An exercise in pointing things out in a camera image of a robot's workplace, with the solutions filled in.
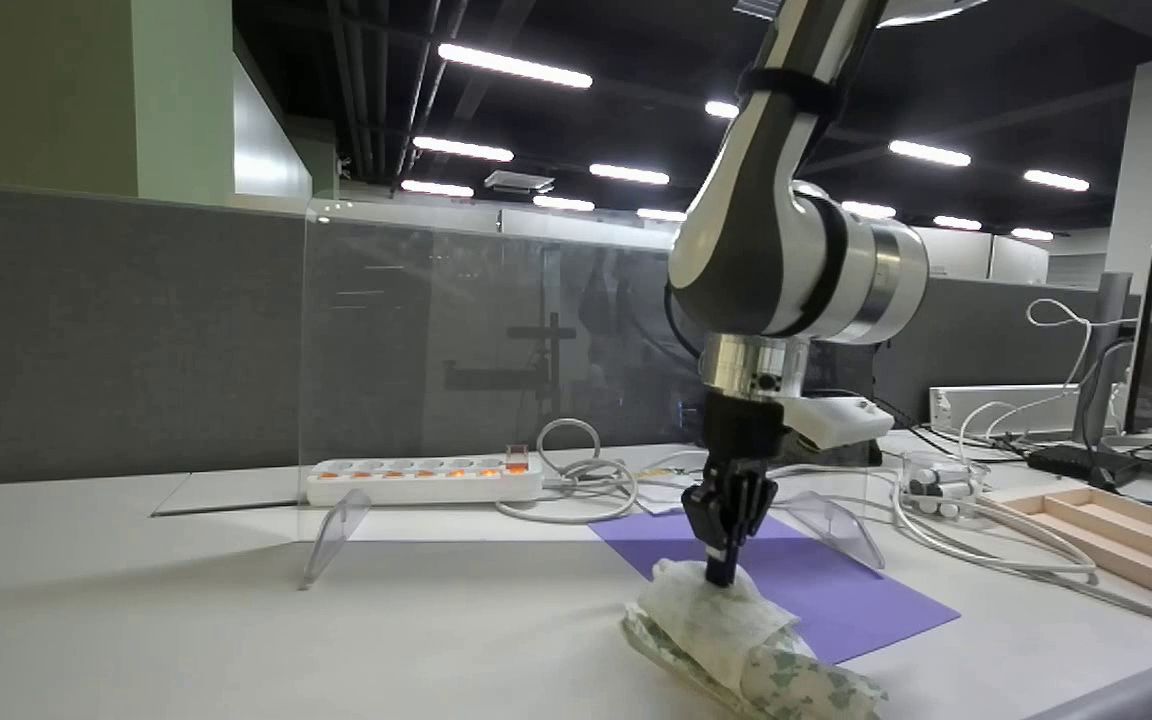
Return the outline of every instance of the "white table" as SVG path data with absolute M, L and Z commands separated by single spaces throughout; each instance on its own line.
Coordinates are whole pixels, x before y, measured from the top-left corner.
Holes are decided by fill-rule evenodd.
M 296 471 L 0 482 L 0 720 L 723 715 L 620 641 L 645 580 L 586 529 L 372 512 L 299 591 L 320 512 L 149 519 L 293 486 Z M 847 663 L 890 691 L 888 715 L 1025 715 L 1152 663 L 1152 621 L 871 537 L 896 580 L 965 610 Z

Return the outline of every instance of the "wooden board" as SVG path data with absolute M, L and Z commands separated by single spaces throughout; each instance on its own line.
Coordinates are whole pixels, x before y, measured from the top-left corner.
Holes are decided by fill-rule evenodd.
M 1025 496 L 1007 509 L 1079 544 L 1101 567 L 1152 589 L 1152 509 L 1095 486 Z

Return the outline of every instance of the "purple mat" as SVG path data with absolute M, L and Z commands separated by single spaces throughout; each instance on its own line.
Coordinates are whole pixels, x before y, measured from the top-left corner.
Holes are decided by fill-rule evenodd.
M 629 516 L 592 529 L 645 575 L 663 556 L 698 561 L 684 516 Z M 798 614 L 795 627 L 825 663 L 867 655 L 959 614 L 777 519 L 744 544 L 739 567 L 772 602 Z

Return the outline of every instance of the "robotic arm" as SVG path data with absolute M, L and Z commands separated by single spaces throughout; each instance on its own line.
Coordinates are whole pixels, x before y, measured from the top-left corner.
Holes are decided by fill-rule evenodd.
M 890 427 L 871 427 L 880 412 L 864 398 L 798 397 L 807 340 L 890 340 L 918 307 L 927 250 L 908 228 L 793 182 L 884 13 L 888 0 L 783 0 L 668 258 L 676 299 L 712 331 L 698 359 L 707 463 L 684 509 L 718 589 L 777 498 L 764 467 L 783 422 L 818 448 Z

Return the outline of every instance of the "ceiling light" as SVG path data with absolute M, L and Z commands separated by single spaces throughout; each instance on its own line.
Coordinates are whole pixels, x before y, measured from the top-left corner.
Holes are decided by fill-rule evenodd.
M 739 103 L 707 98 L 702 112 L 714 114 L 714 119 L 734 119 L 734 114 L 739 114 Z
M 624 162 L 586 162 L 586 174 L 624 180 L 624 182 L 668 182 L 655 167 L 624 167 Z
M 651 218 L 651 224 L 684 224 L 688 213 L 670 213 L 670 209 L 638 209 L 638 218 Z
M 932 216 L 932 224 L 940 224 L 940 228 L 965 228 L 965 230 L 975 230 L 975 228 L 979 228 L 979 218 L 972 218 L 972 216 Z
M 586 71 L 534 62 L 534 60 L 519 60 L 519 57 L 498 57 L 498 53 L 482 53 L 482 47 L 462 47 L 462 43 L 441 43 L 441 60 L 498 71 L 498 77 L 525 77 L 534 83 L 592 87 Z
M 1057 230 L 1045 230 L 1045 228 L 1011 228 L 1011 237 L 1016 240 L 1038 240 L 1038 243 L 1057 240 Z
M 1088 192 L 1092 187 L 1079 174 L 1059 174 L 1059 173 L 1045 173 L 1045 167 L 1026 167 L 1025 180 L 1026 182 L 1046 182 L 1046 187 L 1059 187 L 1059 192 Z
M 843 200 L 843 213 L 864 216 L 864 218 L 890 218 L 890 205 L 864 205 L 864 200 Z
M 510 146 L 497 146 L 497 144 L 462 144 L 462 138 L 447 138 L 447 135 L 414 135 L 411 144 L 422 152 L 441 152 L 441 157 L 470 157 L 470 160 L 487 160 L 487 162 L 510 162 Z
M 550 213 L 592 213 L 592 200 L 580 194 L 532 194 L 532 205 Z
M 467 182 L 403 180 L 403 192 L 470 200 L 470 187 L 467 187 Z
M 925 162 L 942 162 L 942 167 L 968 167 L 972 157 L 954 146 L 936 146 L 936 144 L 912 144 L 912 138 L 890 138 L 888 152 L 925 160 Z

